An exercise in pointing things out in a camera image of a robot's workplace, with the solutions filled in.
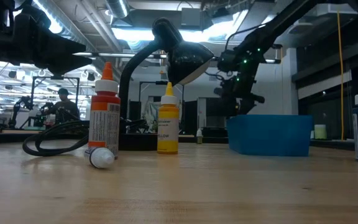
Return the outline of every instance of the table surface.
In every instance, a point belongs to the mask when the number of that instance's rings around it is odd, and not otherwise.
[[[351,151],[257,157],[180,144],[175,156],[122,151],[108,170],[82,152],[32,157],[0,144],[0,223],[358,223]]]

